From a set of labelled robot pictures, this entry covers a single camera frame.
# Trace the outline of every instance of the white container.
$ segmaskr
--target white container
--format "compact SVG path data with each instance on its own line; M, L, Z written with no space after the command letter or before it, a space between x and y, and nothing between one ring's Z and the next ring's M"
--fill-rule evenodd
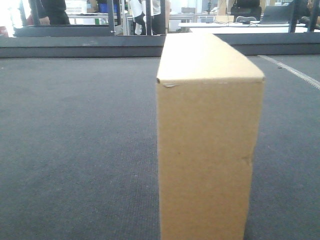
M86 14L87 0L65 0L67 14Z

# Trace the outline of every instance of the laptop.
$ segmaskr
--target laptop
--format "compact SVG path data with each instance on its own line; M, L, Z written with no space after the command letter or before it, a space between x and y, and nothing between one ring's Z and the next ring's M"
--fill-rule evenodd
M291 5L266 6L259 24L288 24L293 14Z

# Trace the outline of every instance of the white table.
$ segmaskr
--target white table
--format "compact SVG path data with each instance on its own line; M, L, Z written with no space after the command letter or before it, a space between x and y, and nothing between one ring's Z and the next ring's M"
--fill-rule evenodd
M304 33L308 29L298 26L295 28L296 33ZM206 27L206 28L190 28L190 32L197 34L268 34L268 33L288 33L288 26L277 27Z
M289 27L289 24L259 24L257 22L252 22L251 24L242 24L239 22L229 22L229 23L205 23L205 22L182 22L178 25L183 32L188 32L189 29L203 29L203 28L284 28ZM297 27L304 27L305 24L297 24Z

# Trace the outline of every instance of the white line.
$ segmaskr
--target white line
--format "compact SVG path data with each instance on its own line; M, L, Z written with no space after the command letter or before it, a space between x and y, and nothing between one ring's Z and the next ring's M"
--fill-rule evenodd
M311 84L312 86L314 86L315 88L317 88L318 90L320 90L320 82L315 80L314 78L304 74L301 71L298 71L296 69L294 69L293 67L290 67L288 65L285 65L284 63L274 60L271 57L265 56L265 55L258 55L260 58L263 58L271 63L274 63L276 65L278 65L279 67L288 70L289 72L293 73L294 75L296 75L297 77L301 78L302 80L306 81L307 83Z

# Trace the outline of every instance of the dark platform edge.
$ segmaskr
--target dark platform edge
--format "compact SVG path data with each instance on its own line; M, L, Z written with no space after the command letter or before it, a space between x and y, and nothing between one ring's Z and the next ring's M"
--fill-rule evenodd
M320 54L320 32L217 36L247 56ZM165 39L165 35L16 38L0 36L0 58L160 57Z

